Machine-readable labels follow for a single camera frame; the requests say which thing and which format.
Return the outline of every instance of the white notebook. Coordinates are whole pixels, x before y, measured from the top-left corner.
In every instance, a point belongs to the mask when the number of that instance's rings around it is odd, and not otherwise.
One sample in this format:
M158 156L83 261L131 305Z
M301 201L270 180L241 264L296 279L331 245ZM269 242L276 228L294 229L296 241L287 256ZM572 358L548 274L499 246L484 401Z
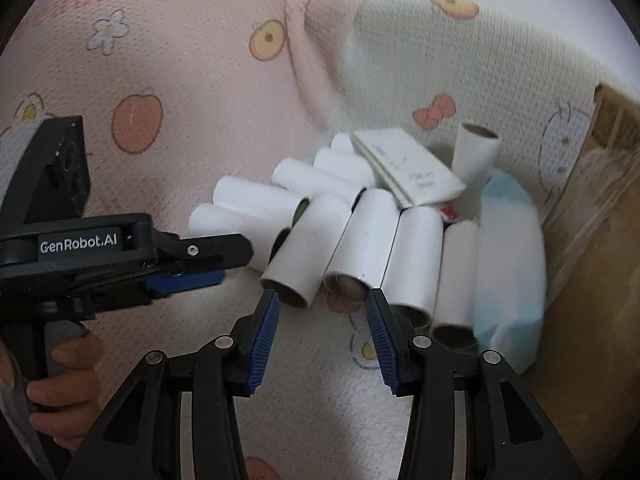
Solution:
M402 128L354 132L353 143L403 208L459 197L465 183Z

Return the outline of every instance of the paper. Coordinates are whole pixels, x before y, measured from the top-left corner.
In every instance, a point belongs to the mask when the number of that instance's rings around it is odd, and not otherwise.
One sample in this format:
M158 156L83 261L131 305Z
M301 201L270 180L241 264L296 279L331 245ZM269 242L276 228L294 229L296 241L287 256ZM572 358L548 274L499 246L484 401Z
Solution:
M335 134L331 141L331 149L337 150L343 153L355 153L356 150L351 143L351 136L349 134Z
M281 227L293 227L308 205L307 196L235 176L224 176L213 191L212 202Z
M293 158L285 158L277 165L271 175L271 181L284 189L311 198L333 194L344 200L352 209L364 190L364 186L357 186L337 175L318 170Z
M189 218L189 233L196 237L240 233L254 250L249 267L263 271L287 237L289 228L219 205L200 204Z
M473 309L478 268L478 225L469 220L444 231L442 265L431 335L450 348L476 344Z
M407 317L414 328L431 323L443 234L442 218L434 208L412 207L400 215L382 292L392 310Z
M260 284L275 290L283 303L308 307L322 285L322 275L351 216L337 196L312 200L264 271Z
M333 148L320 148L314 159L314 168L337 175L360 187L377 187L376 173L362 156L344 153Z
M355 132L353 143L402 206L448 202L465 189L464 182L401 128Z
M399 216L391 193L367 189L324 274L324 285L335 294L355 301L364 301L372 288L380 287Z
M451 171L466 183L466 189L452 206L463 218L473 219L478 214L480 196L489 182L499 149L500 139L493 132L474 124L460 124Z

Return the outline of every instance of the finger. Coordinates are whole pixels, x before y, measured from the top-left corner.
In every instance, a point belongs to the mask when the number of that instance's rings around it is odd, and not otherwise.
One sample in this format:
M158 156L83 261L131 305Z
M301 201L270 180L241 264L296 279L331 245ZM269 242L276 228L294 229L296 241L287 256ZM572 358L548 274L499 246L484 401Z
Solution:
M67 368L86 370L95 366L102 357L102 341L89 332L85 336L60 343L51 351L51 357Z
M60 447L64 447L65 449L68 449L69 451L75 451L76 449L78 449L78 447L80 446L80 444L82 444L82 440L84 439L84 435L83 436L72 436L69 438L64 438L61 436L57 436L53 439L53 441L58 444Z
M67 406L52 413L31 413L31 425L40 433L58 438L73 438L89 433L100 415L97 400Z
M49 379L31 381L27 397L43 406L69 406L97 399L100 381L93 370L69 370Z

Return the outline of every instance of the cartoon character print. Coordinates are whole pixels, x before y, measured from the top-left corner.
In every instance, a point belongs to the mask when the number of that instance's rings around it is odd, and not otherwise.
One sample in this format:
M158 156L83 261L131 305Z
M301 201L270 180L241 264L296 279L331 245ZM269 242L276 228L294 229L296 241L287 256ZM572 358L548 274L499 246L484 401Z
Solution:
M353 334L349 340L351 359L365 370L379 370L380 364L378 364L376 349L371 339L366 308L362 306L348 316L353 328Z
M538 179L546 202L564 189L590 123L591 115L571 103L559 105L547 121L538 152Z
M449 94L438 94L426 108L418 108L412 114L414 121L425 132L435 130L440 121L453 117L456 113L456 102Z
M31 137L42 121L52 117L55 116L45 110L42 98L32 93L18 106L11 126L0 133L0 201Z
M431 0L450 18L472 20L480 12L478 4L469 0Z

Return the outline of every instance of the toilet paper roll tube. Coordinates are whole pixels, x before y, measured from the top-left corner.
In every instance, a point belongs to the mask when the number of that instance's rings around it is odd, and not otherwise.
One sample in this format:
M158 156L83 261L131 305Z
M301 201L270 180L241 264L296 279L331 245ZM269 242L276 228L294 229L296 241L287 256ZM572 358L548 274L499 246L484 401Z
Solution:
M334 139L331 141L331 149L343 153L353 154L356 152L349 134L335 134Z
M476 344L473 307L478 268L478 226L469 220L444 231L442 265L431 335L450 348Z
M275 290L283 303L308 307L351 216L337 196L316 197L264 271L260 284Z
M464 181L466 189L452 206L463 218L474 218L478 213L480 196L489 182L499 149L500 139L492 131L474 124L460 124L451 171Z
M264 271L289 234L289 228L255 216L245 215L215 204L200 204L189 218L191 236L218 236L240 233L251 242L252 269Z
M355 206L363 186L340 178L293 158L285 158L271 175L277 186L289 189L313 199L322 194L334 194L344 200L351 209Z
M382 291L414 328L428 326L435 310L443 233L435 208L412 207L400 215Z
M379 288L396 236L400 211L384 189L367 189L349 220L324 274L324 286L350 300L364 301Z
M376 173L363 156L320 148L314 159L314 168L337 175L356 186L377 187Z
M304 194L236 176L224 176L218 181L212 202L283 228L293 227L309 204Z

